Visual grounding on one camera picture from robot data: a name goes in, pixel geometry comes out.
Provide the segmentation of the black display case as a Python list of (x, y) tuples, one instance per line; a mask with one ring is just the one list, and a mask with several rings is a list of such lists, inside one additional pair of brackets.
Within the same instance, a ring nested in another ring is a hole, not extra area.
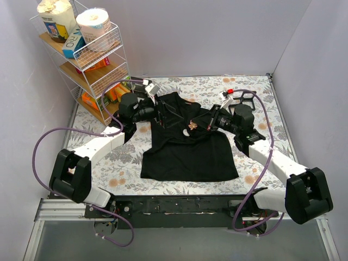
[(237, 105), (239, 105), (240, 103), (242, 103), (241, 97), (232, 97), (232, 98), (231, 98), (231, 102), (230, 102), (230, 104), (228, 105), (228, 111), (229, 111), (229, 113), (233, 115), (234, 110), (235, 110), (235, 107), (236, 107)]
[(240, 96), (240, 103), (244, 105), (248, 105), (251, 107), (252, 111), (255, 111), (256, 107), (254, 104), (254, 98), (255, 98), (255, 91), (243, 91)]

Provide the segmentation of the black t-shirt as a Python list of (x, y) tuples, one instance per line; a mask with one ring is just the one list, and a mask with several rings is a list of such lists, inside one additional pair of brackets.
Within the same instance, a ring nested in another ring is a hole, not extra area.
[[(193, 118), (209, 110), (181, 98), (177, 92), (161, 97), (179, 111), (185, 123), (166, 129), (155, 120), (151, 121), (152, 147), (143, 153), (141, 178), (188, 182), (223, 182), (238, 178), (226, 134), (188, 127)], [(183, 134), (184, 129), (189, 137)]]

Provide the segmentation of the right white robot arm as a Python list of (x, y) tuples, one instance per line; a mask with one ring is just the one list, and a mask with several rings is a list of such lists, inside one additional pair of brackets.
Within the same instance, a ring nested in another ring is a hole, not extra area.
[(234, 134), (236, 147), (245, 156), (262, 164), (284, 185), (285, 191), (251, 189), (238, 205), (238, 215), (246, 204), (247, 212), (258, 216), (264, 210), (288, 214), (297, 224), (317, 218), (333, 210), (333, 201), (324, 172), (315, 167), (309, 169), (275, 150), (254, 128), (252, 109), (237, 105), (230, 114), (219, 105), (191, 120), (191, 123), (208, 131), (221, 128)]

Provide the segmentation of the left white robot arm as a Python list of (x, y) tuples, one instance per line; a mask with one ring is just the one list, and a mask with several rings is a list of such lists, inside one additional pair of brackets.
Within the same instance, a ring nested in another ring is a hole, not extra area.
[(69, 151), (61, 150), (56, 158), (49, 188), (75, 203), (97, 206), (105, 218), (111, 217), (116, 205), (111, 194), (92, 184), (92, 169), (112, 150), (124, 145), (135, 133), (136, 123), (155, 120), (168, 127), (178, 111), (157, 95), (138, 100), (135, 94), (125, 94), (109, 126), (85, 145)]

